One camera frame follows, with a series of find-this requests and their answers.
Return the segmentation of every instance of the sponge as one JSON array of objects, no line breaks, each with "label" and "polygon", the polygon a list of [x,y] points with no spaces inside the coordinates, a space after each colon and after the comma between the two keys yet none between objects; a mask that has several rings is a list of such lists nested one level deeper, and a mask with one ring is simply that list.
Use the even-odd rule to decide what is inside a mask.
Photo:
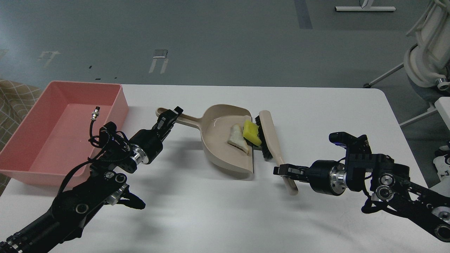
[{"label": "sponge", "polygon": [[261,139],[258,137],[258,125],[249,120],[244,122],[244,131],[242,135],[255,146],[260,146],[262,143]]}]

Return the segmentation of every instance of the white table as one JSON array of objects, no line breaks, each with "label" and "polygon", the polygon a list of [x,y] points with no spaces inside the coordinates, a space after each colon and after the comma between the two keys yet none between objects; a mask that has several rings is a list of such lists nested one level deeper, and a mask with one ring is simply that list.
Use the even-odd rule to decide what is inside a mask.
[{"label": "white table", "polygon": [[[412,181],[423,177],[386,97],[376,89],[139,86],[124,85],[130,106],[123,131],[132,136],[151,127],[157,107],[180,106],[200,117],[213,104],[247,108],[255,117],[272,113],[286,162],[310,166],[339,160],[345,150],[328,141],[331,132],[367,134],[374,153],[388,154],[410,166]],[[363,214],[365,196],[347,190],[335,197],[297,183],[289,196],[274,163],[254,152],[255,174],[239,176],[210,163],[198,130],[175,125],[164,150],[129,176],[144,210],[106,206],[85,228],[83,237],[58,245],[54,253],[96,252],[448,252],[407,219],[384,212]],[[0,197],[0,239],[43,214],[54,187],[11,180]]]},{"label": "white table", "polygon": [[450,97],[439,98],[436,103],[434,103],[434,106],[436,106],[437,111],[450,130]]}]

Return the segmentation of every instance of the brush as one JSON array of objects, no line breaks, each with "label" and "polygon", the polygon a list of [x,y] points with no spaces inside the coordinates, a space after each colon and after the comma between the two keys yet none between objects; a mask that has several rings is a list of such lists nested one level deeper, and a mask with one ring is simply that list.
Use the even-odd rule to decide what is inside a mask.
[{"label": "brush", "polygon": [[[274,158],[278,166],[285,164],[270,112],[266,110],[260,111],[259,116],[255,118],[255,122],[259,126],[258,134],[262,141],[261,149],[264,159],[268,161]],[[298,194],[298,188],[295,181],[284,176],[282,178],[289,194]]]}]

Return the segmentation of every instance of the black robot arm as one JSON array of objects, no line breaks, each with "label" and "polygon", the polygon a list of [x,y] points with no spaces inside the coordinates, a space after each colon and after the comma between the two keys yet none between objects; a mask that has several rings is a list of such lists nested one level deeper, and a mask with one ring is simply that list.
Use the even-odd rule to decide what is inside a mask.
[{"label": "black robot arm", "polygon": [[[0,242],[0,253],[46,253],[58,243],[80,238],[84,227],[107,204],[123,204],[143,209],[145,203],[129,191],[127,177],[116,173],[116,167],[133,173],[140,163],[151,163],[162,151],[175,120],[183,112],[180,107],[162,113],[150,130],[139,130],[130,140],[117,131],[113,122],[99,130],[89,141],[101,148],[97,156],[72,169],[63,180],[50,209],[19,232]],[[93,112],[92,125],[99,108]],[[90,165],[90,177],[72,190],[63,191],[77,170]]]},{"label": "black robot arm", "polygon": [[[408,166],[394,163],[387,155],[372,154],[366,135],[336,132],[329,140],[346,149],[345,164],[330,160],[315,161],[310,167],[281,164],[274,174],[309,183],[323,194],[339,196],[346,188],[363,191],[367,201],[362,212],[383,210],[408,218],[439,240],[450,242],[450,198],[411,182]],[[369,178],[372,194],[365,186]],[[410,193],[417,199],[411,199]]]}]

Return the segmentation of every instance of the pink plastic bin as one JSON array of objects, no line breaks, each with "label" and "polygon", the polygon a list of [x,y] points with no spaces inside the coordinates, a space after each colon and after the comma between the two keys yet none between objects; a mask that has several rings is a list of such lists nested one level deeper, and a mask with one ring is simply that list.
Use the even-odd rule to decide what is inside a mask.
[{"label": "pink plastic bin", "polygon": [[[98,153],[87,141],[96,106],[94,135],[109,121],[122,127],[128,104],[120,84],[51,82],[1,151],[0,173],[27,184],[60,185],[71,169]],[[88,166],[68,186],[84,182]]]}]

